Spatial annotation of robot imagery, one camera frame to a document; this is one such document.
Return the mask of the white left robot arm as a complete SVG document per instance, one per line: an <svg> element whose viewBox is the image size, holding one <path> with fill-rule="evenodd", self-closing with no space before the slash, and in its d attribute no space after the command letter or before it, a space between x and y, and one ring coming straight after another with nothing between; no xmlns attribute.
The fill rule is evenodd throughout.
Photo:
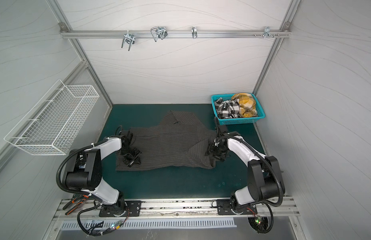
<svg viewBox="0 0 371 240"><path fill-rule="evenodd" d="M102 160L113 153L121 156L127 167L140 165L141 151L132 146L133 133L119 131L98 143L70 151L56 173L58 187L84 199L100 203L100 215L119 217L134 211L137 204L127 202L123 193L111 187L102 177Z"/></svg>

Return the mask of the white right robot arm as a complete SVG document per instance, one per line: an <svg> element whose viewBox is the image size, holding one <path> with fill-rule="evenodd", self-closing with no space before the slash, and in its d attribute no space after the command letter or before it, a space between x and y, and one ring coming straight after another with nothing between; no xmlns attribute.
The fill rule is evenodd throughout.
<svg viewBox="0 0 371 240"><path fill-rule="evenodd" d="M247 170L247 185L231 195L229 200L217 200L222 214L241 215L246 211L256 215L255 205L279 207L285 187L278 160L254 149L238 132L229 132L214 118L216 137L208 146L206 155L212 160L225 161L230 152L236 154Z"/></svg>

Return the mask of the dark grey striped shirt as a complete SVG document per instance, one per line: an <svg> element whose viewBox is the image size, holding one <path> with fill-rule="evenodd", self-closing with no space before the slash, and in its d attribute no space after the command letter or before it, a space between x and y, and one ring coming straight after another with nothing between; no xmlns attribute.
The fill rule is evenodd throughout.
<svg viewBox="0 0 371 240"><path fill-rule="evenodd" d="M157 126L129 130L133 135L131 147L141 152L141 163L129 167L124 156L117 152L117 171L149 171L165 167L213 169L216 166L216 160L207 153L216 133L194 113L169 111Z"/></svg>

